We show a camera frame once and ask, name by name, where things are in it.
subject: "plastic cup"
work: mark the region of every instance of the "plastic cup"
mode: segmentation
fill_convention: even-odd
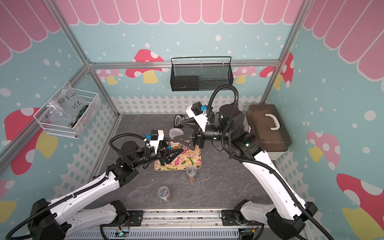
[[[197,168],[195,166],[187,167],[187,179],[189,182],[196,181]]]
[[[157,191],[157,194],[161,199],[164,199],[164,201],[166,202],[170,202],[172,200],[169,188],[165,186],[159,188],[159,190]]]

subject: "red mushroom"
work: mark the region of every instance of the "red mushroom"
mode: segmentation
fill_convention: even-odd
[[[15,184],[14,180],[0,180],[0,199]],[[0,223],[5,223],[16,208],[16,201],[0,201]]]
[[[133,62],[154,62],[154,61],[163,62],[164,60],[159,55],[157,55],[156,53],[148,49],[140,49],[132,61]],[[144,83],[157,83],[158,79],[155,76],[154,70],[168,72],[169,68],[127,69],[125,74],[130,78],[135,78],[143,74]]]
[[[260,72],[260,77],[266,78],[272,75],[274,70],[274,67],[268,66],[264,68]],[[277,77],[277,81],[275,82],[275,89],[280,90],[280,84],[281,81],[284,79],[285,86],[289,88],[292,83],[293,78],[293,72],[294,72],[294,61],[293,61],[293,55],[292,53],[289,53],[287,60],[285,61],[285,64],[283,66],[283,69],[281,70],[279,76]]]
[[[103,83],[105,82],[105,79],[107,79],[109,85],[116,85],[118,83],[113,76],[123,76],[118,69],[98,69],[96,73]]]
[[[353,204],[359,206],[342,209],[356,236],[361,240],[384,237],[383,189],[346,174],[338,174],[336,182]]]
[[[329,168],[335,170],[340,162],[340,145],[337,138],[321,132],[307,132],[307,139],[315,145],[308,150],[312,159],[319,162],[320,158],[325,156]]]
[[[235,83],[245,83],[245,75],[256,76],[257,71],[255,67],[238,67],[232,70],[233,78],[237,78]]]
[[[7,145],[12,141],[25,125],[33,119],[33,115],[38,110],[39,108],[23,108],[9,114],[4,120],[7,140],[3,141],[3,145]],[[12,160],[11,169],[13,173],[21,175],[29,170],[36,149],[42,152],[45,158],[49,158],[57,148],[58,142],[57,137],[50,136],[40,129]]]

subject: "plastic bag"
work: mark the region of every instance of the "plastic bag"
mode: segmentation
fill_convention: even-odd
[[[56,122],[63,118],[75,121],[81,110],[86,106],[88,106],[88,103],[69,84],[65,84],[48,101],[47,107],[50,107],[50,110],[49,114],[45,117],[49,118],[51,122]]]

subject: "floral tray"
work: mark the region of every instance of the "floral tray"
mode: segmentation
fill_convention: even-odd
[[[155,161],[156,171],[168,171],[168,170],[185,170],[189,166],[195,166],[196,168],[201,167],[201,149],[196,146],[195,150],[192,151],[189,148],[182,146],[183,152],[172,161],[171,164],[162,166],[160,161]]]

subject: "marble surface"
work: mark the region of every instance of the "marble surface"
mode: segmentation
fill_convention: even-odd
[[[169,130],[173,128],[174,117],[172,114],[123,115],[116,135],[130,132],[144,136],[150,133],[151,129],[163,129],[165,137],[168,137]],[[144,146],[143,142],[132,137],[117,139],[114,145],[120,148],[129,140],[136,141],[139,147]],[[217,149],[221,149],[219,142],[214,144]],[[138,167],[139,174],[131,182],[102,196],[87,208],[101,207],[113,200],[120,200],[128,209],[233,208],[242,199],[260,204],[272,204],[258,180],[243,164],[229,159],[224,151],[216,151],[210,142],[205,143],[201,154],[202,167],[197,170],[195,182],[187,181],[184,170],[155,171],[154,163],[151,163],[147,169]],[[117,157],[116,152],[109,149],[101,169],[112,164]],[[172,195],[171,202],[164,202],[158,197],[157,190],[161,186],[169,188]]]

